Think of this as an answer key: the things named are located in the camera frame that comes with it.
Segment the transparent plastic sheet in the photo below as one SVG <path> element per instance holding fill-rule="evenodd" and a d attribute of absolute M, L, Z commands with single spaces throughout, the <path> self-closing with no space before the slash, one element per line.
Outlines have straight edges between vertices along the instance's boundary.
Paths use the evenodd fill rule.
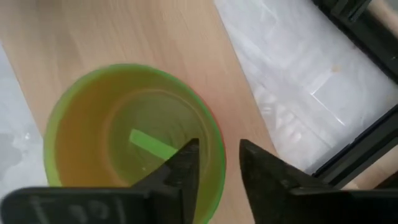
<path fill-rule="evenodd" d="M 0 44 L 0 199 L 40 185 L 47 185 L 43 140 Z"/>
<path fill-rule="evenodd" d="M 280 157 L 311 174 L 398 87 L 309 0 L 215 0 Z"/>

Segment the light wood surface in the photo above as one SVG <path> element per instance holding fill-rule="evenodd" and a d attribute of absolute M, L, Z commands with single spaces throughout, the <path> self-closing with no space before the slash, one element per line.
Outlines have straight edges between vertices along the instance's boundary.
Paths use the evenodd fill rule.
<path fill-rule="evenodd" d="M 190 84 L 226 144 L 225 189 L 211 222 L 253 223 L 239 140 L 275 149 L 212 1 L 0 0 L 0 40 L 42 133 L 63 91 L 105 65 L 151 65 Z"/>

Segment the black frame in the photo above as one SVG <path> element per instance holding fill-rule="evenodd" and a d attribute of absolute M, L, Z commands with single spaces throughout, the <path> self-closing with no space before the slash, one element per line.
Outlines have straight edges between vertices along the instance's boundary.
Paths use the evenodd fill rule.
<path fill-rule="evenodd" d="M 398 38 L 369 11 L 371 0 L 313 0 L 391 80 L 398 84 Z M 398 144 L 398 105 L 378 119 L 314 174 L 343 187 Z"/>

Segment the cup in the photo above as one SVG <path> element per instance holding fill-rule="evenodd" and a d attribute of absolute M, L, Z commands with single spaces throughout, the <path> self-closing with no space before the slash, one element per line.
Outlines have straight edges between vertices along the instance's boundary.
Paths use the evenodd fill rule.
<path fill-rule="evenodd" d="M 81 77 L 60 98 L 44 137 L 50 186 L 130 187 L 192 138 L 200 140 L 195 223 L 213 216 L 224 186 L 220 129 L 179 79 L 133 64 Z"/>

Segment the straw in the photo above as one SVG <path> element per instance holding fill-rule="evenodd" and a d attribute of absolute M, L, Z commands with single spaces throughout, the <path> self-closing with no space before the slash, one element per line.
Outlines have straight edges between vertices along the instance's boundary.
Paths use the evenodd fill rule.
<path fill-rule="evenodd" d="M 136 129 L 131 131 L 129 140 L 131 143 L 145 149 L 161 159 L 164 159 L 165 161 L 170 159 L 177 152 L 173 147 Z"/>

